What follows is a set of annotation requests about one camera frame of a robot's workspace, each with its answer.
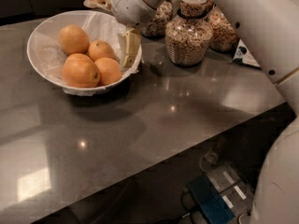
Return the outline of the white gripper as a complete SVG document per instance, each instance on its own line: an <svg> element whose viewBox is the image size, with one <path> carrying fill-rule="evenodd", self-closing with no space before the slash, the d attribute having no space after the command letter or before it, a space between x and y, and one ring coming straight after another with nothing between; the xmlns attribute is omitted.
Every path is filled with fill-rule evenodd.
<svg viewBox="0 0 299 224"><path fill-rule="evenodd" d="M118 35L122 52L121 65L131 68L141 44L141 32L138 28L145 26L156 14L156 10L143 0L84 0L83 5L88 8L112 10L117 22L127 27L136 27L126 28Z"/></svg>

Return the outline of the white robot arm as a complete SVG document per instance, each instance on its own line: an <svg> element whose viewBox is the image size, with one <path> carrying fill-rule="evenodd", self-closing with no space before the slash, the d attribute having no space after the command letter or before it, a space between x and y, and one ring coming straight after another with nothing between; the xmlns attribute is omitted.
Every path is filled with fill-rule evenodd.
<svg viewBox="0 0 299 224"><path fill-rule="evenodd" d="M84 0L129 29L144 26L164 0ZM260 65L263 78L299 110L299 6L292 0L213 0ZM299 224L299 118L270 147L249 224Z"/></svg>

